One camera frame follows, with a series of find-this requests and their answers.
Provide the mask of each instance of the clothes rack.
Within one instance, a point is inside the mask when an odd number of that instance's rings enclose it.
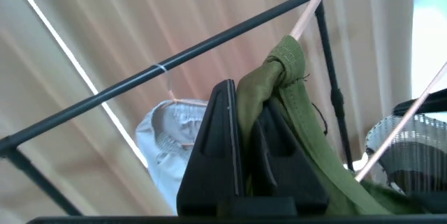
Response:
[[[67,122],[68,120],[100,105],[107,100],[114,98],[160,74],[165,71],[160,66],[164,66],[166,70],[170,70],[180,64],[183,64],[198,55],[219,46],[226,41],[235,38],[265,22],[276,18],[285,12],[288,12],[309,0],[288,0],[278,6],[275,6],[267,11],[260,13],[244,22],[241,22],[234,27],[231,27],[203,42],[190,47],[189,49],[180,52],[157,65],[150,66],[121,82],[118,82],[111,87],[99,92],[98,94],[86,98],[79,103],[76,103],[52,116],[43,119],[23,130],[20,130],[12,135],[4,137],[0,140],[0,156],[7,158],[15,167],[22,170],[30,180],[32,180],[41,190],[43,190],[54,202],[56,202],[68,215],[82,215],[81,212],[57,190],[39,171],[33,166],[32,162],[18,149],[18,146],[24,142],[48,131],[52,128]],[[328,67],[330,83],[331,83],[331,101],[337,116],[339,131],[342,136],[342,144],[348,161],[348,167],[352,169],[352,157],[349,149],[348,135],[346,130],[346,122],[344,120],[343,110],[343,96],[337,85],[337,78],[333,66],[332,53],[330,51],[330,43],[328,38],[328,29],[325,25],[324,10],[321,4],[315,12],[318,22],[318,28],[321,34],[323,44],[323,51],[325,55],[326,64]]]

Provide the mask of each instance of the black string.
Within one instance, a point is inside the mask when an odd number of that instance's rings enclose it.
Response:
[[[316,111],[320,114],[320,117],[323,120],[323,123],[324,123],[324,135],[326,136],[328,134],[328,122],[326,122],[326,119],[324,119],[323,113],[321,113],[319,108],[314,103],[312,103],[312,105],[315,107]]]

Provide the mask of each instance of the olive green garment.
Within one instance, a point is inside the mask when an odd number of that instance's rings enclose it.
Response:
[[[304,75],[301,47],[292,37],[285,36],[262,66],[240,80],[237,113],[244,146],[248,147],[251,128],[263,102],[273,97],[293,133],[300,136],[302,148],[330,195],[327,215],[420,213],[405,196],[367,182],[364,187],[343,168],[318,124],[305,89]]]

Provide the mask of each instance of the clothing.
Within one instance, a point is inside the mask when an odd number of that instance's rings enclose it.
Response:
[[[307,95],[305,58],[298,42],[285,36],[264,64],[243,77],[237,86],[237,113],[244,146],[261,113],[263,102],[272,97],[281,109],[323,187],[330,195],[327,215],[414,214],[420,209],[403,195],[363,181],[360,185],[345,170],[330,148]]]
[[[177,193],[206,107],[180,103],[163,107],[169,102],[146,115],[136,128],[136,139],[152,181],[177,214]]]

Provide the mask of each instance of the hanger hook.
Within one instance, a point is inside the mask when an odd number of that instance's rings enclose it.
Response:
[[[174,92],[170,87],[171,81],[170,81],[169,71],[166,69],[165,66],[162,66],[161,64],[155,64],[155,66],[160,67],[165,72],[165,74],[168,76],[168,94],[169,94],[171,100],[175,100]]]

